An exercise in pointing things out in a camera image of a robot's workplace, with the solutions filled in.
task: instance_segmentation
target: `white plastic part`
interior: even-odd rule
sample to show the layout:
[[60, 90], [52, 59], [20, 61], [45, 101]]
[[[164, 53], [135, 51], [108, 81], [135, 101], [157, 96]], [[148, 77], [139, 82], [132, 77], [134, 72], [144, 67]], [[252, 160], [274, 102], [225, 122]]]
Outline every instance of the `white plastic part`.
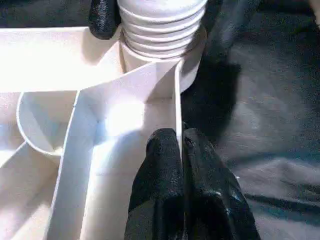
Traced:
[[121, 29], [106, 41], [87, 27], [0, 28], [0, 91], [76, 91], [117, 78], [106, 53]]
[[19, 95], [19, 92], [0, 93], [0, 167], [24, 142], [16, 121]]
[[124, 37], [121, 35], [120, 46], [122, 49], [123, 58], [127, 60], [125, 61], [126, 70], [131, 71], [136, 67], [140, 67], [143, 64], [152, 62], [178, 64], [180, 61], [182, 61], [183, 63], [181, 66], [179, 85], [180, 92], [183, 93], [192, 85], [198, 72], [202, 53], [207, 41], [207, 33], [203, 26], [201, 26], [199, 29], [198, 38], [198, 44], [191, 51], [187, 52], [183, 56], [172, 59], [156, 59], [152, 57], [143, 56], [131, 50], [131, 48], [127, 46]]
[[25, 141], [59, 164], [76, 91], [24, 92], [17, 124]]
[[128, 46], [140, 55], [180, 57], [199, 41], [207, 0], [118, 0]]
[[206, 5], [207, 0], [117, 0], [120, 11], [146, 22], [166, 23], [186, 19]]

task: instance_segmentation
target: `plastic compartment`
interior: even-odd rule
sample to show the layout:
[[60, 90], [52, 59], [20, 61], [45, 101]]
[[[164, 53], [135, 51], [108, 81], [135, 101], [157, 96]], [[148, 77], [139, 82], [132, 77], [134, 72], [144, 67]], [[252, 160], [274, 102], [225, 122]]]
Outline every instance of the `plastic compartment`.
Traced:
[[173, 128], [181, 143], [177, 69], [148, 63], [78, 94], [48, 240], [123, 239], [131, 186], [149, 136]]
[[17, 123], [26, 142], [59, 164], [76, 91], [24, 92]]
[[19, 92], [0, 93], [0, 166], [24, 142], [16, 121]]
[[19, 133], [20, 93], [0, 93], [0, 239], [42, 239], [50, 216], [57, 166]]

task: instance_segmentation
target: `gloved hand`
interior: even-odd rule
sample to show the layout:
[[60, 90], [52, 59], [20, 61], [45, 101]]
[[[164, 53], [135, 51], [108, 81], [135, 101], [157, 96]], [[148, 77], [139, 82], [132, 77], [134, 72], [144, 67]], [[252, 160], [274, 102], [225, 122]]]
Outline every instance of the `gloved hand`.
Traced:
[[198, 130], [183, 133], [189, 239], [259, 240], [255, 220], [235, 176]]
[[211, 143], [191, 128], [183, 144], [184, 190], [175, 132], [159, 129], [151, 135], [132, 185], [124, 239], [181, 240], [188, 232], [184, 239], [259, 240], [240, 186]]
[[176, 133], [165, 128], [148, 140], [132, 185], [125, 240], [181, 240], [183, 171]]

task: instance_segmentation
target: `black rubber glove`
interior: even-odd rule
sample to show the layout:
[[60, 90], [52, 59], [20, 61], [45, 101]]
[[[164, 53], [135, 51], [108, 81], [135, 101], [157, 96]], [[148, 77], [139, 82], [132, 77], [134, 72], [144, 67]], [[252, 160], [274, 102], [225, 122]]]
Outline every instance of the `black rubber glove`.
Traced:
[[98, 39], [108, 40], [121, 22], [117, 0], [92, 0], [89, 28]]
[[176, 133], [155, 131], [132, 185], [125, 240], [181, 240], [183, 171]]
[[188, 186], [189, 239], [259, 240], [254, 217], [235, 176], [208, 139], [194, 128], [183, 133]]

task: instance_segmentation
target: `dark cloth background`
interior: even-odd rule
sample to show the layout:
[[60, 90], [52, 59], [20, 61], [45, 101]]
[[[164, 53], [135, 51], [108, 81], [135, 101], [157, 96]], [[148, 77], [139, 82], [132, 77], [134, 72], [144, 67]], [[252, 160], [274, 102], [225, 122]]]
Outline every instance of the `dark cloth background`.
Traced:
[[[89, 0], [2, 0], [0, 27], [86, 26], [89, 8]], [[183, 120], [238, 177], [263, 240], [320, 239], [320, 34], [294, 10], [257, 13], [229, 63], [182, 95]], [[207, 27], [215, 14], [210, 7]]]

